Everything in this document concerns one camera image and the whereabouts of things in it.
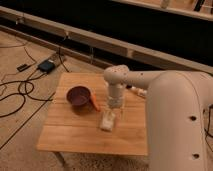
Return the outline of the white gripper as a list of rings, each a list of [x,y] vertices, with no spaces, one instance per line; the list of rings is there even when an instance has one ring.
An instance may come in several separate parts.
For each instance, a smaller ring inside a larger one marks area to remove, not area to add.
[[[107,98],[107,104],[110,108],[117,108],[116,109],[116,117],[118,120],[121,120],[123,117],[123,113],[124,113],[124,107],[121,107],[124,103],[124,98],[122,96],[120,97],[112,97],[109,96]],[[105,114],[107,117],[111,116],[111,109],[110,108],[106,108],[105,109]]]

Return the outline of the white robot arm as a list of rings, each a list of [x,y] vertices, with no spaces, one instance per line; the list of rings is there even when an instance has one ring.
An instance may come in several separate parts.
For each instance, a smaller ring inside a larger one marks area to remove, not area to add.
[[[213,105],[213,76],[196,71],[104,71],[108,105],[123,104],[126,85],[147,91],[149,171],[208,171],[203,113]]]

